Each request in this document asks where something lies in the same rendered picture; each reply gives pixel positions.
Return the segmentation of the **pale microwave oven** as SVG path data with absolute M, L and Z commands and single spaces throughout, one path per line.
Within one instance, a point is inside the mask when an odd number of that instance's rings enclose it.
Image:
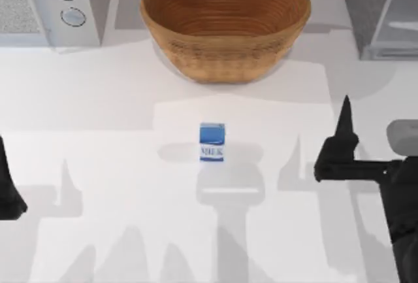
M 101 45 L 110 0 L 0 0 L 0 47 L 91 48 Z M 81 27 L 62 22 L 60 12 L 79 8 Z

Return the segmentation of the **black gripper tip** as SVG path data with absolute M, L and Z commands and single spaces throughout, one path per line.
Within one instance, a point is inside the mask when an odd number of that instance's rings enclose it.
M 28 205 L 11 177 L 4 141 L 0 136 L 0 221 L 17 220 L 27 210 Z

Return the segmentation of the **pale grey rounded box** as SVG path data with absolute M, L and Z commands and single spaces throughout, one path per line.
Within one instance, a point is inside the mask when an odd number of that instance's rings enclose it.
M 397 119 L 387 126 L 389 146 L 394 153 L 418 157 L 418 120 Z

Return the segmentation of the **brown woven basket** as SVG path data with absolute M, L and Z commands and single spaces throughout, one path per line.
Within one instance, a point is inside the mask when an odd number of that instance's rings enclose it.
M 162 53 L 201 84 L 261 78 L 290 51 L 311 11 L 310 0 L 140 0 Z

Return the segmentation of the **grey cabinet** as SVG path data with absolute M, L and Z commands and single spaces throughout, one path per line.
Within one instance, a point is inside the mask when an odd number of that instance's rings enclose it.
M 418 0 L 345 0 L 361 60 L 418 61 Z

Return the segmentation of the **blue and white milk carton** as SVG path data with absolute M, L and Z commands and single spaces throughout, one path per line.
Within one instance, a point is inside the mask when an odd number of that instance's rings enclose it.
M 224 161 L 225 124 L 201 123 L 199 145 L 201 161 Z

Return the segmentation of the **small round microwave knob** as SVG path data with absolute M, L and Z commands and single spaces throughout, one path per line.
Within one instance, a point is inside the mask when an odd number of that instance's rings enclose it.
M 60 17 L 63 23 L 70 27 L 81 27 L 86 23 L 86 15 L 75 7 L 69 7 L 60 12 Z

